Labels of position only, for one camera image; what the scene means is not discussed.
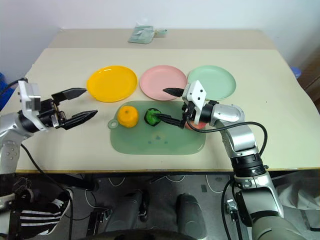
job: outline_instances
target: beige tabletop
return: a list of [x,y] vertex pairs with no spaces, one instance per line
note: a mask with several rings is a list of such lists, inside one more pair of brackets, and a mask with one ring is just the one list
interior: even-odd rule
[[[153,47],[151,44],[128,44],[124,41],[130,35],[129,30],[118,30],[118,33],[108,29],[96,32],[91,30],[89,38],[88,31],[65,30],[59,33],[27,73],[29,82],[38,84],[42,100],[64,89],[85,88],[86,81],[93,72],[109,65],[127,66],[138,78],[145,70],[156,65],[172,65],[186,75],[198,66],[216,65],[229,71],[236,80],[235,92],[220,102],[240,106],[247,121],[259,122],[268,131],[269,139],[262,156],[265,165],[271,170],[320,167],[319,113],[282,56],[261,32],[203,30],[198,32],[198,35],[207,34],[219,38],[207,39],[209,43],[206,43],[206,49],[202,49],[196,47],[195,42],[190,42],[190,48],[187,48],[188,43],[185,41],[182,41],[183,48],[176,43],[169,44],[174,47],[168,47],[166,38],[155,39],[154,43],[151,43]],[[179,42],[181,36],[190,35],[193,31],[171,32],[175,40],[170,36],[170,31],[168,40]],[[113,34],[111,47],[106,44],[108,34]],[[225,41],[222,40],[223,34],[227,36]],[[87,37],[77,41],[81,36]],[[90,40],[95,36],[105,39]],[[241,36],[237,43],[236,36]],[[60,110],[65,111],[68,117],[87,110],[97,109],[98,113],[90,121],[67,131],[52,129],[49,132],[38,132],[24,144],[40,167],[48,172],[232,170],[219,133],[207,134],[204,148],[191,155],[151,157],[123,154],[114,150],[110,143],[107,123],[123,103],[134,100],[150,99],[138,87],[130,97],[116,103],[98,102],[88,93],[62,102]],[[16,91],[1,114],[17,112],[20,109]],[[251,128],[260,147],[263,133],[256,126]],[[17,169],[18,172],[35,169],[23,150]]]

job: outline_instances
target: shoe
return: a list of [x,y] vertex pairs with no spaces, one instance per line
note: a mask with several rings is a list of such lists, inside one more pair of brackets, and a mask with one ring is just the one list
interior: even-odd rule
[[[66,214],[66,212],[68,211],[68,209],[70,208],[70,199],[68,197],[68,195],[71,197],[71,199],[73,199],[74,195],[73,192],[70,189],[66,189],[65,191],[63,191],[62,193],[59,194],[59,196],[56,197],[55,200],[52,201],[52,203],[54,205],[56,205],[61,212],[61,217],[60,217],[60,221],[62,219],[62,217]],[[59,223],[57,223],[51,230],[49,230],[48,232],[42,232],[39,235],[49,235],[51,234],[57,227]]]

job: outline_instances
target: floor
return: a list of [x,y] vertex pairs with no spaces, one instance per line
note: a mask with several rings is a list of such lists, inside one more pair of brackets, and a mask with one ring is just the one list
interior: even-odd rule
[[[179,180],[181,176],[171,176],[172,180]],[[216,191],[221,191],[228,181],[227,175],[208,175],[208,181],[211,187]],[[208,239],[222,240],[227,239],[221,218],[221,193],[212,192],[206,183],[205,175],[187,175],[181,182],[171,182],[163,178],[157,182],[149,183],[150,176],[127,177],[123,184],[114,187],[110,184],[108,178],[97,179],[99,188],[93,192],[97,205],[100,207],[114,207],[117,199],[134,189],[146,189],[150,193],[149,219],[146,223],[137,223],[137,228],[158,228],[176,231],[175,203],[177,196],[181,193],[190,193],[198,200],[201,205],[203,217],[206,222]],[[111,179],[114,184],[121,182],[121,177]],[[81,189],[73,189],[74,199],[74,219],[86,217],[93,210],[86,202],[85,192]],[[94,204],[92,195],[87,193],[88,200]],[[231,198],[232,194],[227,191],[226,198]],[[320,239],[320,232],[312,232],[304,224],[302,214],[298,209],[284,207],[285,218],[303,234],[308,240]],[[73,222],[72,238],[80,239],[86,236],[89,218]],[[237,231],[235,224],[227,215],[226,221],[229,227],[230,235],[233,240],[237,240]],[[33,240],[56,240],[67,239],[69,229],[69,220],[64,217],[55,231],[47,236],[36,236]]]

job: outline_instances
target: green plate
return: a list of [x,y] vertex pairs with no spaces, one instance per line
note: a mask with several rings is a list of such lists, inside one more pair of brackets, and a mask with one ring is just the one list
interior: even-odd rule
[[199,80],[206,91],[206,99],[221,100],[236,90],[235,78],[225,69],[213,65],[199,66],[188,75],[188,82]]
[[108,123],[112,147],[120,153],[138,155],[189,155],[199,152],[205,145],[206,134],[181,129],[164,122],[150,126],[144,120],[149,108],[181,119],[183,104],[179,101],[126,102],[122,106],[135,107],[139,112],[139,121],[136,126],[127,128],[118,123],[115,113],[114,118]]

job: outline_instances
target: plastic cutting board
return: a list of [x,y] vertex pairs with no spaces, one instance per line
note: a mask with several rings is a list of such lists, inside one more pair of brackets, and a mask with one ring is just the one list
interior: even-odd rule
[[199,152],[205,145],[206,135],[189,129],[160,122],[148,125],[144,116],[149,108],[156,108],[173,118],[182,118],[183,102],[129,101],[123,106],[133,106],[139,112],[135,127],[126,128],[117,121],[117,113],[108,123],[113,148],[124,154],[137,155],[189,155]]

